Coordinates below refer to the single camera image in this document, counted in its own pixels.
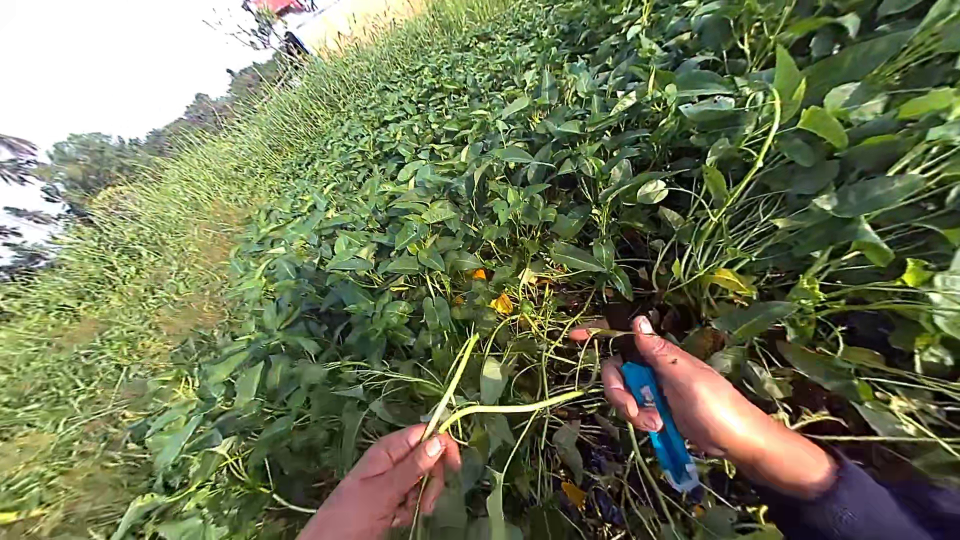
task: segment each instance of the pruning shears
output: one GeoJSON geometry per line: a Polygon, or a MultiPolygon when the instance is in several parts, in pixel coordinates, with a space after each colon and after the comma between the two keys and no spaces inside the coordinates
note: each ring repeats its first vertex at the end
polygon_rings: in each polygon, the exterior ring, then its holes
{"type": "MultiPolygon", "coordinates": [[[[607,304],[604,309],[607,323],[612,330],[628,331],[633,310],[629,304],[607,304]]],[[[653,406],[660,413],[663,420],[663,429],[647,431],[650,442],[657,452],[657,461],[666,474],[667,481],[678,491],[690,491],[700,485],[697,477],[697,468],[693,463],[690,452],[686,450],[684,437],[677,430],[670,408],[663,398],[657,384],[657,376],[643,355],[636,349],[634,337],[625,335],[614,340],[623,357],[623,366],[620,368],[627,388],[634,395],[639,405],[653,406]]]]}

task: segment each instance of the right hand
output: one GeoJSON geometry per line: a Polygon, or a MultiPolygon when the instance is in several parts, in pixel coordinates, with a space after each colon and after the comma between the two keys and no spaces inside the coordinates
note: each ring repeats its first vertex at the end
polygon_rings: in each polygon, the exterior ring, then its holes
{"type": "MultiPolygon", "coordinates": [[[[588,328],[570,338],[583,341],[588,328]]],[[[823,449],[774,421],[699,358],[656,335],[646,317],[633,322],[636,349],[657,373],[660,389],[680,432],[701,451],[729,459],[748,476],[791,495],[809,497],[832,484],[835,464],[823,449]]],[[[628,422],[648,431],[663,427],[653,407],[639,406],[626,387],[618,357],[606,360],[601,377],[607,400],[628,422]]]]}

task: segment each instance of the finger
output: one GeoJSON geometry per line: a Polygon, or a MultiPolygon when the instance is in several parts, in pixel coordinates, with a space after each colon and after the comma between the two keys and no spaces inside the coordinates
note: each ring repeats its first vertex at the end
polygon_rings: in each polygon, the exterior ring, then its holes
{"type": "Polygon", "coordinates": [[[442,436],[430,437],[393,469],[380,476],[380,488],[392,496],[394,504],[399,504],[403,495],[441,460],[446,440],[448,438],[442,436]]]}
{"type": "Polygon", "coordinates": [[[577,325],[573,330],[570,331],[570,339],[573,341],[586,341],[592,335],[590,329],[601,329],[609,330],[610,324],[607,323],[607,319],[597,319],[595,321],[589,321],[581,325],[577,325]]]}
{"type": "Polygon", "coordinates": [[[444,464],[437,463],[433,469],[430,470],[430,476],[427,477],[426,487],[423,488],[423,497],[420,499],[420,511],[426,515],[433,513],[434,507],[437,506],[437,499],[440,498],[440,494],[444,491],[444,483],[446,479],[444,478],[444,464]]]}
{"type": "Polygon", "coordinates": [[[663,420],[654,407],[641,406],[636,402],[633,393],[626,387],[620,366],[623,362],[614,357],[604,362],[600,372],[603,380],[604,394],[607,401],[620,413],[624,420],[637,428],[646,431],[659,431],[663,428],[663,420]]]}
{"type": "Polygon", "coordinates": [[[351,473],[362,479],[386,473],[417,447],[425,431],[426,424],[417,424],[380,438],[364,452],[351,473]]]}
{"type": "Polygon", "coordinates": [[[657,335],[650,320],[640,315],[633,323],[634,343],[643,359],[657,370],[658,374],[670,366],[686,365],[692,356],[669,340],[657,335]]]}

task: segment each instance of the green plant stem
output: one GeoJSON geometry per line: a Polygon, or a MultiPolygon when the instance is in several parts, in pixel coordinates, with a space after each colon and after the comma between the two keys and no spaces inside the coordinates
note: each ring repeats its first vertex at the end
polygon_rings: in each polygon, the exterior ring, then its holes
{"type": "Polygon", "coordinates": [[[446,433],[446,431],[450,429],[450,426],[452,426],[454,422],[477,412],[499,412],[501,414],[510,414],[514,412],[534,412],[535,410],[540,410],[542,408],[548,408],[575,400],[587,395],[588,392],[600,391],[602,390],[575,390],[573,392],[566,392],[565,394],[554,396],[549,400],[543,400],[542,402],[536,402],[528,405],[471,405],[451,414],[450,417],[440,425],[437,433],[446,433]]]}
{"type": "MultiPolygon", "coordinates": [[[[464,348],[460,351],[460,363],[457,364],[457,371],[453,374],[453,380],[450,381],[450,385],[447,386],[444,396],[440,398],[437,408],[433,411],[433,416],[430,418],[430,423],[426,425],[426,430],[423,432],[423,437],[420,438],[420,442],[427,440],[433,435],[434,428],[437,426],[437,423],[440,422],[440,415],[446,410],[446,404],[450,403],[450,399],[453,398],[453,393],[457,390],[457,385],[460,384],[460,377],[464,375],[464,370],[467,369],[470,353],[473,352],[473,346],[476,345],[478,339],[480,339],[480,335],[475,333],[467,340],[467,344],[464,345],[464,348]]],[[[441,429],[440,433],[450,428],[448,423],[453,424],[453,422],[447,419],[447,422],[444,422],[446,429],[441,429]]]]}

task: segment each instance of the grass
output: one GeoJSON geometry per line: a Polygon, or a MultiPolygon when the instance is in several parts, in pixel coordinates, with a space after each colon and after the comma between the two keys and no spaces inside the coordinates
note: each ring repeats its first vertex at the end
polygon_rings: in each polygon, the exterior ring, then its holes
{"type": "Polygon", "coordinates": [[[228,259],[248,216],[309,160],[337,110],[506,2],[435,1],[374,46],[317,61],[223,135],[109,189],[55,268],[0,284],[0,537],[109,535],[148,486],[125,427],[191,335],[230,323],[228,259]]]}

